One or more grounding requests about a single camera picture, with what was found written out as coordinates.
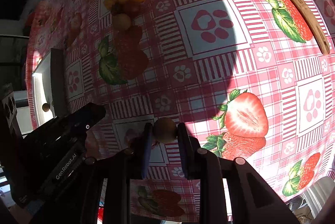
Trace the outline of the yellow fruit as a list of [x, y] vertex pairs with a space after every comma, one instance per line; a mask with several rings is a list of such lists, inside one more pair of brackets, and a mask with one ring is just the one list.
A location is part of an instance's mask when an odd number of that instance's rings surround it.
[[152, 134], [156, 141], [167, 144], [177, 139], [177, 126], [169, 117], [159, 118], [153, 126]]

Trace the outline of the pink strawberry tablecloth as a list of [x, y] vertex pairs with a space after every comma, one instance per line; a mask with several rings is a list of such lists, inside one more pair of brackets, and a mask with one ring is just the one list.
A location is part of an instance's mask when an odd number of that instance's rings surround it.
[[[303, 1], [332, 50], [332, 0]], [[88, 133], [96, 158], [169, 117], [218, 157], [245, 158], [284, 201], [334, 177], [334, 55], [290, 0], [41, 1], [26, 69], [33, 126], [32, 73], [52, 48], [69, 110], [106, 108]]]

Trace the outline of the white tray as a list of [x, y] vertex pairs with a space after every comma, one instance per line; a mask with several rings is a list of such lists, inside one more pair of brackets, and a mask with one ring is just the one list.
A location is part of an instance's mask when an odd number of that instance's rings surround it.
[[[60, 49], [50, 49], [32, 73], [33, 107], [37, 126], [68, 114], [64, 84], [64, 57]], [[42, 105], [50, 110], [44, 112]]]

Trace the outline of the pale green round fruit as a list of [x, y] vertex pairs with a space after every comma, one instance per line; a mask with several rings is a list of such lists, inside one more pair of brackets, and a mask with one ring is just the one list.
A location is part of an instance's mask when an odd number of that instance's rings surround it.
[[112, 26], [117, 31], [126, 31], [131, 24], [131, 18], [127, 14], [118, 14], [112, 17]]

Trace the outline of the brown fruit in tray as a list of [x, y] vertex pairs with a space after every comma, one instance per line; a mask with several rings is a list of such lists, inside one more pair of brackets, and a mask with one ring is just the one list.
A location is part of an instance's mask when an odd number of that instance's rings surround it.
[[44, 104], [42, 105], [42, 110], [43, 110], [44, 112], [48, 112], [48, 111], [50, 110], [50, 105], [49, 105], [48, 103], [44, 103]]

